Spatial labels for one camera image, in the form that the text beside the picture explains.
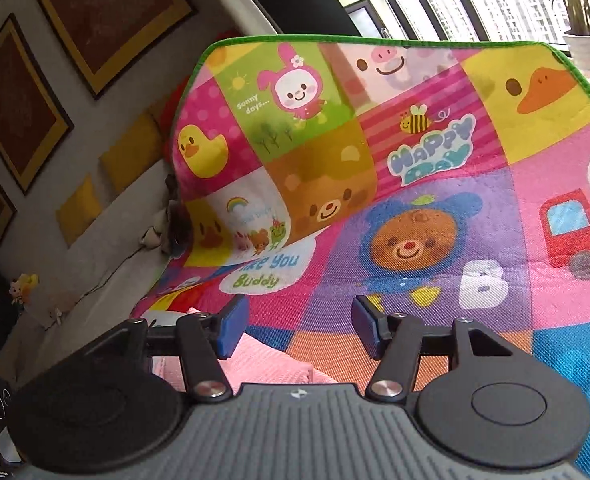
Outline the white covered sofa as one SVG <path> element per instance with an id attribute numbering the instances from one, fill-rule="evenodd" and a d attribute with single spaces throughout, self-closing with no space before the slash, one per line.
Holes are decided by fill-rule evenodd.
<path id="1" fill-rule="evenodd" d="M 169 259 L 138 244 L 166 205 L 166 176 L 135 181 L 39 275 L 0 350 L 1 378 L 22 385 L 127 318 Z"/>

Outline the colourful cartoon play mat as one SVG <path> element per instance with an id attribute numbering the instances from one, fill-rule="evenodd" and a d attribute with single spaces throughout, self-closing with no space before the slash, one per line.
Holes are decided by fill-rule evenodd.
<path id="1" fill-rule="evenodd" d="M 362 386 L 363 295 L 431 325 L 480 322 L 590 402 L 590 83 L 564 54 L 229 39 L 170 116 L 180 249 L 134 316 L 244 295 L 254 338 Z M 590 433 L 577 463 L 590 477 Z"/>

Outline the pink corduroy garment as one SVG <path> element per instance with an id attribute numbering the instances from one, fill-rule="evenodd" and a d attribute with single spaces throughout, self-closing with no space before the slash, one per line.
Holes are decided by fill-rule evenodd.
<path id="1" fill-rule="evenodd" d="M 173 326 L 184 313 L 148 310 L 142 316 L 154 326 Z M 153 374 L 178 391 L 185 391 L 179 358 L 154 356 Z M 286 353 L 244 334 L 231 358 L 219 361 L 233 392 L 242 384 L 335 384 L 335 379 L 316 370 L 312 364 L 297 361 Z"/>

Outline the red plush cushion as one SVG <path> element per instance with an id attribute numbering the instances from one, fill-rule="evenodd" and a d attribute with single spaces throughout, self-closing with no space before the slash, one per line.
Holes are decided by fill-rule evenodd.
<path id="1" fill-rule="evenodd" d="M 175 122 L 176 111 L 180 106 L 183 92 L 185 88 L 187 88 L 189 80 L 190 77 L 186 76 L 180 81 L 180 84 L 176 86 L 176 89 L 170 93 L 169 98 L 161 109 L 161 114 L 158 116 L 158 130 L 163 138 L 163 143 L 161 143 L 161 153 L 163 153 L 165 162 L 168 162 L 168 164 L 171 162 L 170 141 L 173 137 L 173 123 Z"/>

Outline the small plush toy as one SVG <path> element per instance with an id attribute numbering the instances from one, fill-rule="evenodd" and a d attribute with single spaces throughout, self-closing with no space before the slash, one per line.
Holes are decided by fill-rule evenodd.
<path id="1" fill-rule="evenodd" d="M 39 285 L 37 274 L 22 273 L 10 283 L 10 296 L 14 304 L 28 304 L 30 292 Z"/>

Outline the framed picture right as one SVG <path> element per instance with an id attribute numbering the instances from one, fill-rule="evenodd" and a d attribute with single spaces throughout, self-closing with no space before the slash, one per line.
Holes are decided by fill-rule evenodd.
<path id="1" fill-rule="evenodd" d="M 37 0 L 93 99 L 196 13 L 190 0 Z"/>

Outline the yellow cushion left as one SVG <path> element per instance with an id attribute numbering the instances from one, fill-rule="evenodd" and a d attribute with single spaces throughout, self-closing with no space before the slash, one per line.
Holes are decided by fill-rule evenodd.
<path id="1" fill-rule="evenodd" d="M 77 190 L 56 210 L 56 220 L 66 245 L 74 244 L 102 211 L 91 174 L 87 174 Z"/>

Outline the yellow cushion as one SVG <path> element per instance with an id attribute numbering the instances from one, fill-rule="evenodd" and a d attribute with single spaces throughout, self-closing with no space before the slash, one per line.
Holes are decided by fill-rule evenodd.
<path id="1" fill-rule="evenodd" d="M 102 211 L 91 174 L 87 174 L 77 190 L 56 210 L 56 220 L 66 245 L 74 244 Z"/>
<path id="2" fill-rule="evenodd" d="M 163 154 L 163 140 L 153 116 L 144 112 L 100 156 L 100 162 L 116 195 L 132 185 Z"/>

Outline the framed picture middle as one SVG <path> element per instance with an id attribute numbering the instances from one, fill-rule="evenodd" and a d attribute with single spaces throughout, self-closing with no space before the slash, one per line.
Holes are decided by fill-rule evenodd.
<path id="1" fill-rule="evenodd" d="M 11 13 L 0 28 L 0 157 L 24 194 L 72 129 Z"/>

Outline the grey cloth on sofa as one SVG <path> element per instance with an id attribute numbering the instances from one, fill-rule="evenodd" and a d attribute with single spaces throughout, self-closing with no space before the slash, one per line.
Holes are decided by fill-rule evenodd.
<path id="1" fill-rule="evenodd" d="M 167 174 L 166 205 L 154 214 L 152 224 L 141 236 L 141 247 L 148 250 L 159 248 L 164 254 L 178 259 L 188 249 L 192 227 L 188 211 L 180 200 L 179 184 L 174 174 Z"/>

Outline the yellow cushion middle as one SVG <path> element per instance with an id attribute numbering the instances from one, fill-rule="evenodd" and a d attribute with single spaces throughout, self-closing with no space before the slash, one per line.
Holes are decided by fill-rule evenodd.
<path id="1" fill-rule="evenodd" d="M 163 154 L 163 140 L 153 116 L 144 112 L 100 156 L 100 162 L 116 195 L 132 185 Z"/>

